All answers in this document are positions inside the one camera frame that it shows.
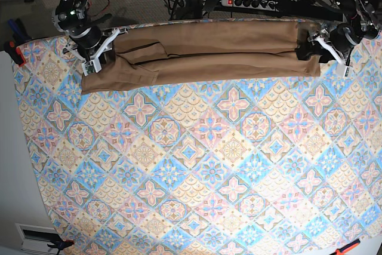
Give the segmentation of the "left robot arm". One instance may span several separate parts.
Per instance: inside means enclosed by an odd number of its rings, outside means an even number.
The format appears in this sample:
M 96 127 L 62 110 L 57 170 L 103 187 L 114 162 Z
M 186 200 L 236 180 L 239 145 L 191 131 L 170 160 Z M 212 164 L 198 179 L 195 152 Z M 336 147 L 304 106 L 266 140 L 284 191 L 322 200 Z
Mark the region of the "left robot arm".
M 326 29 L 297 21 L 212 21 L 133 29 L 114 40 L 112 58 L 91 76 L 104 89 L 242 78 L 312 76 L 344 56 L 379 23 L 366 0 L 338 0 L 344 23 Z

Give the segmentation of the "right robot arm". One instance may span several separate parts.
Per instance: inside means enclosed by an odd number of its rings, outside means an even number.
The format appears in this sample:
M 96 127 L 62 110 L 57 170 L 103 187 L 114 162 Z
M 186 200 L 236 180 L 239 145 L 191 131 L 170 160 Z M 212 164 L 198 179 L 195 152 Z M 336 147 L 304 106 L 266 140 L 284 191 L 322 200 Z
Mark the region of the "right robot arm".
M 98 73 L 106 64 L 106 53 L 114 48 L 114 40 L 127 33 L 127 28 L 101 30 L 99 24 L 111 18 L 105 14 L 93 20 L 88 14 L 90 0 L 60 0 L 52 13 L 56 29 L 70 38 L 63 53 L 72 53 L 80 59 L 83 74 Z

